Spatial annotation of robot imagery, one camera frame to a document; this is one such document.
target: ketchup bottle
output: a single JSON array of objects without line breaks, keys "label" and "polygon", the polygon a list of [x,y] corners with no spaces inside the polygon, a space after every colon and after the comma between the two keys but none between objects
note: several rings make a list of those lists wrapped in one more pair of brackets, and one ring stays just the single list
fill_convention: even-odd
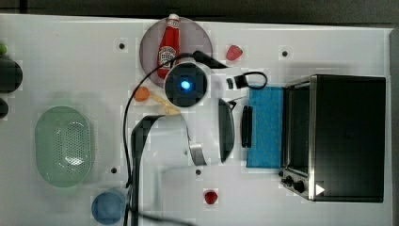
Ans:
[{"label": "ketchup bottle", "polygon": [[[157,66],[176,57],[180,53],[180,32],[179,32],[179,16],[170,14],[168,18],[168,26],[165,29],[164,37],[159,45]],[[158,76],[165,79],[170,70],[170,63],[157,70]]]}]

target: blue bowl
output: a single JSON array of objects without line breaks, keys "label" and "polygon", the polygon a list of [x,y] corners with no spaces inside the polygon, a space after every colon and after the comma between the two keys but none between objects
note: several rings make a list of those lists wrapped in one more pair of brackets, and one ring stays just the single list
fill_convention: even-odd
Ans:
[{"label": "blue bowl", "polygon": [[102,224],[114,224],[124,215],[126,203],[118,191],[106,191],[96,197],[91,205],[91,214]]}]

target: blue sponge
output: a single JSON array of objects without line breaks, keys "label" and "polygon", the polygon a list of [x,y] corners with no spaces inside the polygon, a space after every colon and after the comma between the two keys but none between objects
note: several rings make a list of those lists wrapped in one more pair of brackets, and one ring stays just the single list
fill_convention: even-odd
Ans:
[{"label": "blue sponge", "polygon": [[247,154],[247,168],[280,168],[282,133],[282,88],[251,89],[253,107],[252,146]]}]

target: red object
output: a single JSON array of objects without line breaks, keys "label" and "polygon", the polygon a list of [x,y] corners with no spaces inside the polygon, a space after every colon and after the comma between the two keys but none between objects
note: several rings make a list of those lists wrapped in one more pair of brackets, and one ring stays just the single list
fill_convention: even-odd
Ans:
[{"label": "red object", "polygon": [[243,50],[240,49],[240,47],[238,47],[236,45],[232,45],[232,46],[230,46],[229,50],[227,51],[226,59],[236,60],[242,54],[243,54]]},{"label": "red object", "polygon": [[204,196],[207,204],[215,204],[217,201],[217,194],[214,191],[207,191]]},{"label": "red object", "polygon": [[[176,57],[180,53],[180,31],[179,31],[179,16],[170,14],[168,18],[168,26],[165,29],[164,37],[158,50],[157,66],[166,61]],[[170,63],[157,70],[158,76],[165,79],[170,70]]]}]

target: oven knob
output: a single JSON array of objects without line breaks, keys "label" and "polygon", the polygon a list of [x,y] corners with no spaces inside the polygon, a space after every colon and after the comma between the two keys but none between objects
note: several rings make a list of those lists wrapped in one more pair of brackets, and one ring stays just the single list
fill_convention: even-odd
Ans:
[{"label": "oven knob", "polygon": [[292,186],[294,180],[291,176],[287,176],[285,179],[281,179],[281,181],[287,186]]},{"label": "oven knob", "polygon": [[294,185],[294,189],[297,192],[302,193],[305,191],[305,186],[303,185],[302,181],[297,181],[297,182],[293,183],[293,185]]}]

